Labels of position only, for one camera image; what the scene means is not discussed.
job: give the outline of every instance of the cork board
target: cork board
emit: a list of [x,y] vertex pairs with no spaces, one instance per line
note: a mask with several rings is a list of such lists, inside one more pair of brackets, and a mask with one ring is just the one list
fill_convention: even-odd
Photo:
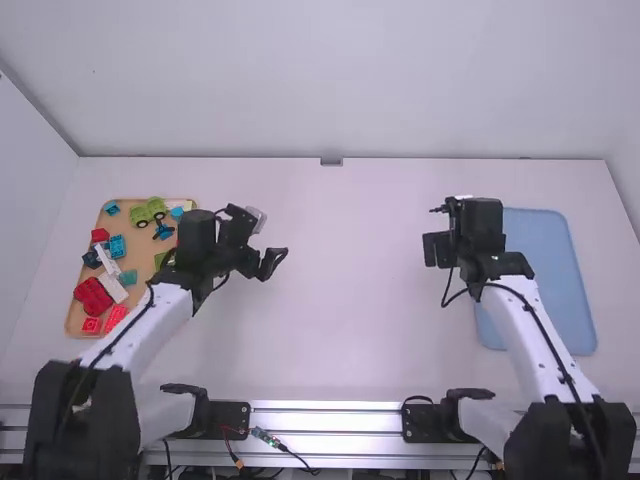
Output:
[[[118,258],[115,262],[120,267],[120,270],[123,272],[127,270],[136,269],[138,271],[138,281],[135,285],[131,285],[125,288],[129,297],[125,299],[120,305],[126,306],[129,310],[133,309],[144,295],[146,285],[145,281],[153,276],[155,273],[155,262],[154,257],[158,253],[163,253],[168,251],[169,249],[176,246],[177,235],[177,225],[176,222],[171,218],[171,215],[167,213],[166,217],[162,220],[162,223],[167,224],[170,227],[176,227],[176,231],[173,232],[173,235],[166,240],[160,240],[159,238],[153,240],[152,237],[155,233],[155,222],[150,223],[145,228],[137,228],[131,225],[129,220],[129,209],[140,203],[145,203],[147,199],[141,198],[129,198],[129,199],[115,199],[117,205],[120,207],[120,212],[110,216],[104,209],[100,209],[98,212],[98,219],[96,221],[96,226],[94,228],[104,228],[109,232],[110,236],[114,235],[122,235],[125,239],[127,253],[124,257]],[[191,199],[166,199],[167,203],[170,202],[185,202],[192,201]],[[87,232],[87,248],[78,252],[78,256],[84,255],[89,248],[91,247],[91,231]],[[86,265],[82,266],[80,270],[80,275],[78,277],[79,284],[85,281],[89,277],[98,277],[101,273],[105,271],[104,266],[100,266],[97,269],[93,270]],[[69,292],[69,296],[71,298],[71,303],[69,305],[69,311],[67,313],[67,318],[64,324],[65,332],[68,336],[74,338],[100,338],[103,337],[104,334],[104,326],[106,324],[107,318],[109,317],[109,313],[113,306],[109,307],[102,315],[100,315],[100,319],[102,320],[102,329],[100,334],[86,334],[82,331],[82,325],[85,319],[89,316],[84,311],[84,307],[82,303],[73,298],[73,291]]]

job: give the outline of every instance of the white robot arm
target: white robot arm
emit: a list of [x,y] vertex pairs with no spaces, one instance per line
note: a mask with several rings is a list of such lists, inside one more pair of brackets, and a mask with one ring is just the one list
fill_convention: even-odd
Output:
[[[230,219],[218,216],[223,212]],[[121,480],[150,443],[211,429],[205,389],[182,384],[149,389],[139,378],[230,272],[263,282],[271,277],[288,250],[269,248],[261,259],[247,243],[265,218],[259,210],[232,204],[217,212],[186,212],[176,249],[147,282],[139,304],[80,358],[51,361],[40,370],[25,444],[27,476]],[[214,286],[219,277],[222,282]]]
[[[531,403],[520,416],[488,390],[450,390],[433,407],[438,421],[423,427],[477,439],[502,459],[509,479],[627,478],[633,416],[625,404],[602,399],[549,319],[525,256],[505,251],[502,203],[448,197],[432,211],[449,215],[449,230],[423,235],[425,264],[450,274],[459,267],[467,285],[441,306],[467,292],[482,302]],[[415,424],[405,412],[403,420]]]

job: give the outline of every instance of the blue cutting mat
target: blue cutting mat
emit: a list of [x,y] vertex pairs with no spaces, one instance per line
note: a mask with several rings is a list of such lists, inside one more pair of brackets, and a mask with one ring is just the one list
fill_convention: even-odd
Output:
[[[567,220],[552,210],[505,208],[503,228],[507,251],[524,253],[531,264],[545,309],[569,352],[592,355],[598,339]],[[480,342],[506,350],[481,304],[475,314]]]

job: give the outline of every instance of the white tabletop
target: white tabletop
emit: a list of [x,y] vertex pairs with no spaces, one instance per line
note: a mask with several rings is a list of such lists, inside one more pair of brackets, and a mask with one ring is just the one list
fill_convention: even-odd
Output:
[[598,336],[579,363],[608,399],[640,403],[640,248],[604,162],[473,159],[81,161],[0,364],[0,397],[28,402],[47,360],[89,345],[63,324],[101,205],[162,195],[254,205],[269,219],[252,245],[290,255],[265,284],[232,275],[146,380],[212,398],[382,401],[483,386],[517,399],[507,354],[478,341],[471,300],[441,310],[446,272],[423,263],[422,233],[447,225],[428,209],[461,193],[565,215]]

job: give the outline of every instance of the wire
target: wire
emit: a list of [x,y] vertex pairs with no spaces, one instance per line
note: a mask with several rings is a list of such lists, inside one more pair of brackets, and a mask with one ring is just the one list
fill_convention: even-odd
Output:
[[219,217],[218,215],[222,212],[224,212],[226,210],[226,208],[221,208],[219,210],[216,210],[215,212],[213,212],[213,218],[215,219],[216,222],[218,223],[222,223],[222,218]]
[[[533,308],[533,306],[529,303],[529,301],[526,299],[526,297],[522,293],[518,292],[517,290],[514,290],[513,288],[507,285],[502,285],[500,283],[485,283],[483,287],[499,288],[501,290],[505,290],[511,293],[514,297],[516,297],[518,300],[520,300],[523,303],[524,310],[529,312],[529,314],[531,314],[531,316],[533,317],[534,321],[536,322],[536,325],[538,326],[538,329],[540,330],[540,333],[542,334],[542,337],[544,338],[547,346],[549,347],[549,350],[551,351],[551,354],[553,355],[553,358],[558,364],[558,368],[560,369],[560,373],[562,374],[562,381],[567,384],[567,386],[569,387],[569,390],[571,391],[571,395],[573,396],[573,399],[575,401],[575,405],[576,405],[576,408],[578,409],[578,413],[584,423],[584,429],[586,433],[585,437],[587,439],[587,443],[591,447],[591,450],[595,453],[596,463],[598,465],[600,478],[604,478],[605,477],[604,457],[602,455],[602,450],[600,449],[600,445],[598,445],[598,440],[596,439],[596,434],[593,430],[593,427],[591,426],[591,423],[589,423],[589,417],[587,415],[587,411],[585,410],[584,404],[580,399],[580,395],[578,395],[578,390],[576,389],[573,383],[573,378],[569,374],[567,367],[565,366],[564,362],[560,358],[560,355],[558,354],[556,347],[553,345],[553,342],[551,341],[551,338],[549,337],[547,330],[544,328],[544,325],[542,325],[542,321],[540,320],[540,317],[538,317],[538,314],[536,313],[535,308]],[[456,298],[458,298],[460,295],[462,295],[467,291],[469,291],[469,289],[464,288],[459,292],[457,292],[456,294],[454,294],[446,302],[443,301],[442,308],[446,308],[451,302],[453,302]]]
[[[471,470],[469,471],[469,473],[467,474],[467,476],[465,477],[464,480],[470,480],[471,477],[473,476],[473,474],[476,471],[476,468],[478,468],[478,462],[480,462],[480,457],[482,457],[482,454],[484,452],[487,451],[487,447],[483,446],[480,451],[478,452],[478,455],[476,455],[476,459],[473,462],[473,465],[471,467]],[[456,477],[456,474],[453,472],[453,470],[449,470],[449,474],[453,477],[453,480],[458,480],[458,477]]]
[[445,302],[445,299],[447,298],[447,294],[449,293],[449,288],[451,287],[452,278],[453,278],[453,267],[449,269],[449,279],[447,280],[447,286],[444,288],[444,293],[442,294],[442,299],[440,300],[440,306],[442,308],[446,308],[446,306],[449,305],[449,303],[451,303],[451,300],[449,300],[448,302]]
[[169,451],[169,444],[163,438],[162,443],[164,443],[164,451],[167,454],[167,469],[169,470],[169,479],[173,480],[173,468],[171,468],[171,452]]
[[233,427],[230,427],[229,425],[219,425],[219,427],[223,430],[230,430],[234,433],[237,433],[238,435],[244,435],[245,433],[251,433],[252,428],[246,428],[244,432],[241,432],[240,430],[236,430]]
[[229,452],[229,456],[233,459],[235,456],[233,450],[231,450],[231,445],[229,444],[229,439],[227,438],[227,429],[224,426],[220,426],[220,430],[222,430],[222,436],[224,437],[224,444],[227,447],[227,451]]
[[404,402],[402,402],[402,408],[406,407],[407,403],[412,402],[413,400],[422,400],[424,402],[430,403],[431,405],[433,405],[433,400],[431,400],[430,397],[426,397],[424,395],[411,395],[410,397],[407,397]]
[[163,478],[163,480],[173,480],[173,474],[176,473],[176,470],[178,470],[180,468],[180,465],[178,465],[177,467],[173,467],[173,470],[169,471],[169,473],[167,473],[167,476]]
[[71,393],[71,397],[69,398],[69,403],[67,404],[67,407],[65,408],[65,412],[64,412],[64,416],[62,417],[62,421],[60,422],[60,425],[58,426],[58,429],[56,431],[56,436],[55,436],[56,443],[59,442],[60,439],[62,438],[62,435],[64,433],[64,429],[65,429],[67,423],[69,422],[69,418],[71,418],[71,414],[73,413],[73,405],[74,405],[74,403],[76,401],[76,398],[80,394],[80,390],[82,388],[82,385],[87,381],[87,379],[89,378],[89,375],[91,375],[91,371],[95,368],[95,366],[98,364],[98,362],[100,360],[102,360],[102,358],[107,353],[111,353],[111,351],[113,350],[113,347],[115,347],[117,345],[117,343],[120,341],[120,339],[122,339],[122,337],[124,337],[127,334],[127,332],[129,330],[131,330],[131,328],[138,322],[138,320],[140,320],[140,318],[142,318],[142,316],[145,313],[147,313],[147,310],[149,310],[153,306],[153,298],[154,298],[153,288],[151,287],[151,283],[149,283],[149,281],[146,282],[146,285],[147,285],[147,288],[149,289],[149,300],[147,301],[145,306],[122,329],[122,331],[116,336],[116,338],[114,338],[113,341],[109,345],[104,347],[100,351],[100,353],[98,355],[96,355],[96,358],[94,358],[91,361],[89,366],[85,369],[82,377],[80,377],[80,380],[76,384],[76,388],[73,389],[73,392]]
[[222,279],[222,281],[221,281],[218,285],[216,285],[215,287],[213,287],[213,290],[211,290],[211,291],[212,291],[212,292],[215,292],[216,290],[221,289],[221,288],[224,286],[224,284],[225,284],[225,283],[227,283],[227,282],[229,281],[229,276],[230,276],[230,275],[229,275],[229,273],[227,273],[227,274],[224,276],[224,278]]
[[310,475],[312,475],[314,477],[320,475],[320,472],[322,470],[320,470],[319,468],[311,468],[309,466],[309,464],[307,463],[307,461],[304,458],[302,458],[300,455],[298,455],[297,453],[292,452],[289,449],[287,449],[287,453],[292,455],[292,456],[294,456],[295,458],[297,458],[298,460],[300,460],[304,464],[305,468],[299,468],[298,470],[300,470],[301,472],[308,473],[308,474],[310,474]]
[[274,480],[278,475],[280,475],[282,472],[284,471],[284,467],[282,467],[280,470],[278,470],[276,473],[274,473],[273,475],[271,475],[270,477],[266,477],[269,480]]
[[261,473],[263,473],[265,470],[267,469],[267,467],[262,467],[259,468],[258,470],[256,470],[255,472],[251,472],[251,477],[257,477],[258,475],[260,475]]

